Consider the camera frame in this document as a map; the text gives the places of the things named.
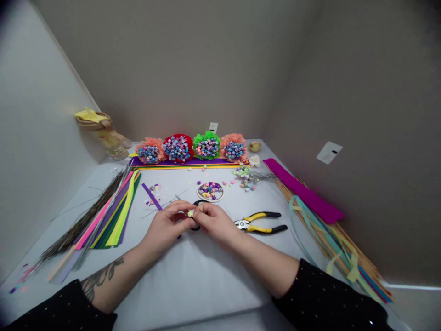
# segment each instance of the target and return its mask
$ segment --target forearm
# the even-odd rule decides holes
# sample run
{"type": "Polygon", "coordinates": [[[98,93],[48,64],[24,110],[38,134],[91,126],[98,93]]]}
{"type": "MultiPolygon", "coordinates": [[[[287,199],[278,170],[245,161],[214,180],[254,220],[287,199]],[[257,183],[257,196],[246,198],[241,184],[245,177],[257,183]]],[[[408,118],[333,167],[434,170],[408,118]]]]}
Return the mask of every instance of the forearm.
{"type": "Polygon", "coordinates": [[[81,282],[83,292],[94,307],[113,312],[133,286],[156,261],[151,250],[138,245],[81,282]]]}
{"type": "Polygon", "coordinates": [[[290,289],[299,270],[299,260],[246,233],[232,241],[230,250],[275,298],[281,298],[290,289]]]}

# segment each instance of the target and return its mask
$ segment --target sparkly black sleeve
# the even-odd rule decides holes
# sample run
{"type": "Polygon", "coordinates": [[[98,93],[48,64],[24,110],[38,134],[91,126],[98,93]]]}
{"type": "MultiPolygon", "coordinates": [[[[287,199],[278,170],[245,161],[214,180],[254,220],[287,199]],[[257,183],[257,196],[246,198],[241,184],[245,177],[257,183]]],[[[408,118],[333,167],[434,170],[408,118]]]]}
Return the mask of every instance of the sparkly black sleeve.
{"type": "Polygon", "coordinates": [[[5,330],[104,330],[113,328],[116,314],[96,309],[84,296],[81,282],[74,280],[5,330]]]}
{"type": "Polygon", "coordinates": [[[392,331],[383,307],[303,259],[289,291],[273,301],[298,331],[392,331]]]}

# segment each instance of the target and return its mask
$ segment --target wall outlet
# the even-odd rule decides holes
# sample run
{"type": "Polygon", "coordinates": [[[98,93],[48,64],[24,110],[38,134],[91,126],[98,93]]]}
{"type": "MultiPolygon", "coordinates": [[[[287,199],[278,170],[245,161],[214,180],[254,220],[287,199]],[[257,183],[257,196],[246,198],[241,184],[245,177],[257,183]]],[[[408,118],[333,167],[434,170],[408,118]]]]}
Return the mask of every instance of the wall outlet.
{"type": "Polygon", "coordinates": [[[218,124],[219,124],[219,123],[213,123],[213,122],[211,122],[211,123],[210,123],[210,131],[213,132],[213,133],[216,133],[216,132],[217,132],[217,126],[218,126],[218,124]]]}
{"type": "Polygon", "coordinates": [[[317,158],[326,164],[331,163],[331,161],[337,156],[338,153],[343,149],[342,146],[337,145],[332,142],[327,142],[322,148],[317,158]]]}

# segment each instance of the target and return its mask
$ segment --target wall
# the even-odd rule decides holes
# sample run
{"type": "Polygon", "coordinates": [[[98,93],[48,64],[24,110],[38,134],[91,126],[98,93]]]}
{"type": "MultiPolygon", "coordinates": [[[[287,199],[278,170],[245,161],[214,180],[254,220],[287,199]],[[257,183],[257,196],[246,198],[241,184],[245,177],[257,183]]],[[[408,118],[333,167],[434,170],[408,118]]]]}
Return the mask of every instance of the wall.
{"type": "Polygon", "coordinates": [[[2,18],[0,282],[103,157],[73,117],[93,100],[36,10],[16,1],[2,18]]]}
{"type": "Polygon", "coordinates": [[[439,26],[415,1],[326,1],[265,141],[389,282],[441,284],[439,26]],[[326,141],[344,148],[326,165],[326,141]]]}
{"type": "Polygon", "coordinates": [[[36,0],[119,132],[261,137],[319,0],[36,0]]]}

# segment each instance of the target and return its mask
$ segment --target person's right hand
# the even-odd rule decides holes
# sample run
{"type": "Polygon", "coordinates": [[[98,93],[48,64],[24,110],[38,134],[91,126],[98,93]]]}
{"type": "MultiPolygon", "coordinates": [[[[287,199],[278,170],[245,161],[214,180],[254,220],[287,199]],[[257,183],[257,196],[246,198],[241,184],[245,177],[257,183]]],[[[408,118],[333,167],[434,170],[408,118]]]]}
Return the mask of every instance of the person's right hand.
{"type": "Polygon", "coordinates": [[[244,233],[237,228],[225,211],[217,205],[202,203],[194,210],[194,220],[205,233],[224,249],[229,249],[244,233]]]}

